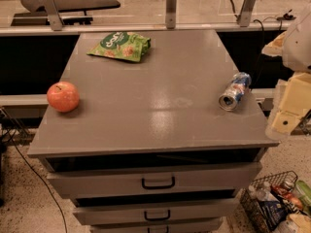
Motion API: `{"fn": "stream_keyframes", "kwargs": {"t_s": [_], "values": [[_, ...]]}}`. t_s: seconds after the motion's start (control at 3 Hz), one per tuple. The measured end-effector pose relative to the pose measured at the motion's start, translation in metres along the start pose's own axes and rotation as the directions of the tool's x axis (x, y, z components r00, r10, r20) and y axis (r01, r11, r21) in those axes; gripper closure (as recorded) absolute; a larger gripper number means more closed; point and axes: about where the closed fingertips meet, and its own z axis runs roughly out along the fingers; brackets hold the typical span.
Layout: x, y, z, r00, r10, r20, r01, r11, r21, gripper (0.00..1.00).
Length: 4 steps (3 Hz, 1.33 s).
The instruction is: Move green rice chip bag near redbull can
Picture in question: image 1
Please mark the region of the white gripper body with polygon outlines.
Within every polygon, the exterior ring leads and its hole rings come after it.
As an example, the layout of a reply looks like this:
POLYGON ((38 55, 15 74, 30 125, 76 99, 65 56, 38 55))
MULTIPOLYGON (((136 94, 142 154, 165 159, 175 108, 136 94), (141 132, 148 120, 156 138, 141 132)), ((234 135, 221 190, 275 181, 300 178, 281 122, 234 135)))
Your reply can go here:
POLYGON ((286 35, 287 32, 278 35, 262 48, 261 53, 271 57, 281 56, 286 35))

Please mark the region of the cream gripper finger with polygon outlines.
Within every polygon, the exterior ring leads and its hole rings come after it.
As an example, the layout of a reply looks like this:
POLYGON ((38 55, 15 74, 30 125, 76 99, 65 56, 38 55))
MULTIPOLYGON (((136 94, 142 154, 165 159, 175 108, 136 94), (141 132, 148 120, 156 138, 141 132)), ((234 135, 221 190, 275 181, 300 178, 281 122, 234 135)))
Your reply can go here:
POLYGON ((299 123, 299 116, 289 112, 278 112, 272 121, 272 128, 282 134, 291 134, 299 123))
POLYGON ((311 74, 295 73, 288 81, 280 111, 298 118, 311 110, 311 74))

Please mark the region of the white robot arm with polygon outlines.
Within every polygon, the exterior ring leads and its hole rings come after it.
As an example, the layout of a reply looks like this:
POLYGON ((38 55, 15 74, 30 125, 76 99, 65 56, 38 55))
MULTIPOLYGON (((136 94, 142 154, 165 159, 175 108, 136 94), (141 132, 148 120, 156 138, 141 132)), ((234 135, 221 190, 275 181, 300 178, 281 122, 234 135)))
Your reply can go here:
POLYGON ((288 29, 263 47, 264 55, 281 56, 294 74, 275 87, 273 109, 266 134, 290 135, 311 110, 311 4, 308 3, 288 29))

